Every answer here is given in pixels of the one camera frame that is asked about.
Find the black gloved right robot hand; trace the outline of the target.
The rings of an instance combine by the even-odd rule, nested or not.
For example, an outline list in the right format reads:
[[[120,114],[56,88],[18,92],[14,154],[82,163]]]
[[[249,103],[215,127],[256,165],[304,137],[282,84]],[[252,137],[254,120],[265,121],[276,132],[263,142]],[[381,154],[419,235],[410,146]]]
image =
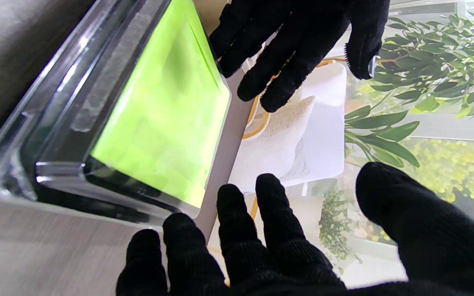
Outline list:
[[[218,190],[219,238],[230,285],[203,233],[183,213],[134,234],[117,296],[474,296],[474,220],[401,170],[368,162],[356,180],[363,214],[395,241],[407,281],[348,289],[306,238],[280,180],[256,179],[265,244],[233,184]]]

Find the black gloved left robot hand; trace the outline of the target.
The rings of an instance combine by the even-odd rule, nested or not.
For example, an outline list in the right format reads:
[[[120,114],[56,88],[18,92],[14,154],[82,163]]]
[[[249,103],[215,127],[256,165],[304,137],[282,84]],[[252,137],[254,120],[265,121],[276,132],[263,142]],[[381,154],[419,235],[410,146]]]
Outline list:
[[[348,27],[345,56],[350,72],[357,79],[372,79],[389,6],[388,0],[232,0],[209,41],[226,78],[258,55],[237,95],[245,102],[260,96],[263,109],[274,113]]]

